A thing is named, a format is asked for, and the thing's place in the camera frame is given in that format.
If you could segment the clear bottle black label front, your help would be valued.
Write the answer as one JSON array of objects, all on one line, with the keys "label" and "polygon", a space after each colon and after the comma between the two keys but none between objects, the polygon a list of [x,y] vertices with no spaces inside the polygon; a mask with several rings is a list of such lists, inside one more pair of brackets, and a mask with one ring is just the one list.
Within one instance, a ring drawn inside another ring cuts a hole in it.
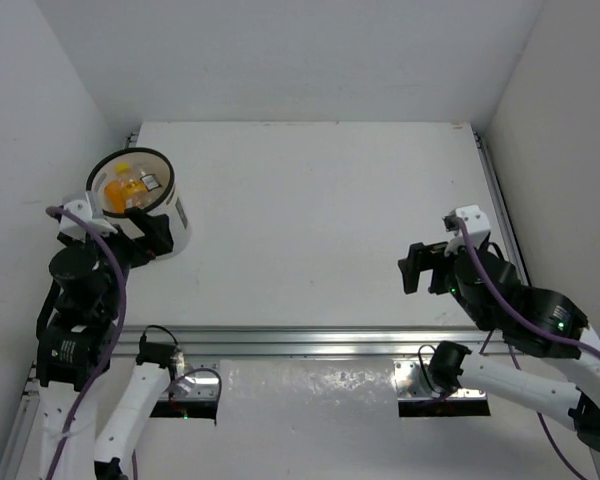
[{"label": "clear bottle black label front", "polygon": [[163,191],[162,183],[156,175],[155,170],[146,163],[138,163],[136,171],[146,189],[145,202],[151,204],[160,197]]}]

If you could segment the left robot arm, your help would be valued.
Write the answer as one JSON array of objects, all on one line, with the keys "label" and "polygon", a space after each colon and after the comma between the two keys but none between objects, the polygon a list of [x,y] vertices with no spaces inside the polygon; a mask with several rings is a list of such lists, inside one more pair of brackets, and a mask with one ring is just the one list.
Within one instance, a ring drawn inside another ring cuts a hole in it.
[{"label": "left robot arm", "polygon": [[80,203],[51,206],[61,249],[50,261],[52,285],[39,314],[36,379],[43,408],[43,479],[134,479],[135,448],[155,405],[184,371],[177,340],[142,337],[131,379],[104,429],[96,429],[101,388],[125,322],[131,269],[173,249],[169,219],[133,207],[118,225]]}]

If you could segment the clear bottle yellow label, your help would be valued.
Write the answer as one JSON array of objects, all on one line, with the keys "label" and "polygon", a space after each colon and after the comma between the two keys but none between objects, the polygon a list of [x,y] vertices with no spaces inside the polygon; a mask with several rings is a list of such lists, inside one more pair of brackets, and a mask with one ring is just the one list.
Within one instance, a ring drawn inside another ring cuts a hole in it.
[{"label": "clear bottle yellow label", "polygon": [[124,207],[143,208],[147,199],[147,189],[132,166],[127,162],[120,162],[116,165],[115,172]]}]

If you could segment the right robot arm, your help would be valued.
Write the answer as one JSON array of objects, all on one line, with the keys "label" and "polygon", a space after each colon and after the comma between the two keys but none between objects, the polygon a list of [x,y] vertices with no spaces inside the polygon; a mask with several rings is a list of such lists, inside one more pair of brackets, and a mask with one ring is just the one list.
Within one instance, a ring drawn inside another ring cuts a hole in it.
[{"label": "right robot arm", "polygon": [[521,283],[513,264],[486,248],[475,254],[446,243],[410,246],[397,265],[405,293],[417,291],[421,273],[429,291],[450,294],[476,327],[498,331],[514,352],[542,360],[565,376],[544,379],[489,361],[460,343],[442,341],[427,377],[444,393],[478,389],[552,418],[600,453],[600,338],[566,296]]}]

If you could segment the orange juice bottle barcode label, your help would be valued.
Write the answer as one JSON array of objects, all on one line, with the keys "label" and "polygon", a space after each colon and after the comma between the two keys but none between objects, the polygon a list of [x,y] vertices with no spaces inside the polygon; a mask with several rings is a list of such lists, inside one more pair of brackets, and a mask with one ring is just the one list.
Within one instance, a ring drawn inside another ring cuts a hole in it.
[{"label": "orange juice bottle barcode label", "polygon": [[108,202],[108,210],[116,214],[122,214],[126,203],[122,194],[122,186],[118,180],[112,180],[104,188],[104,194]]}]

